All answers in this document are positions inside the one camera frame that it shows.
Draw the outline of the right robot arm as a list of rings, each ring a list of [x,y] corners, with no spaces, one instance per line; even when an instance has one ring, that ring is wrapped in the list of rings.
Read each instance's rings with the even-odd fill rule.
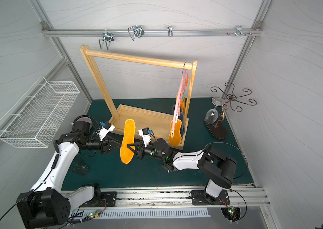
[[[193,205],[229,205],[227,190],[232,187],[237,162],[219,149],[207,144],[202,150],[190,153],[177,152],[162,138],[155,143],[123,143],[120,150],[121,161],[128,164],[134,156],[159,159],[168,172],[182,170],[199,170],[207,178],[204,191],[191,191],[189,196]]]

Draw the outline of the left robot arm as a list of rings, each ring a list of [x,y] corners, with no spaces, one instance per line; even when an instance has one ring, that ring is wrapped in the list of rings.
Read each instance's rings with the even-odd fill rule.
[[[16,206],[27,229],[51,227],[67,223],[73,210],[82,205],[97,207],[105,203],[98,184],[83,185],[76,191],[62,195],[61,188],[70,166],[81,150],[95,150],[101,154],[120,149],[121,144],[108,136],[114,125],[101,122],[92,134],[90,116],[74,120],[72,130],[53,142],[55,152],[43,174],[29,192],[21,193]]]

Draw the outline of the dark grey insole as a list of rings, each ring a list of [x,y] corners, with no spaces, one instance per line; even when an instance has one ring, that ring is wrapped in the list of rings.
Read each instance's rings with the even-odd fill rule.
[[[185,126],[184,126],[184,113],[180,112],[180,115],[178,116],[178,119],[181,121],[181,127],[180,127],[180,135],[181,137],[185,134]]]

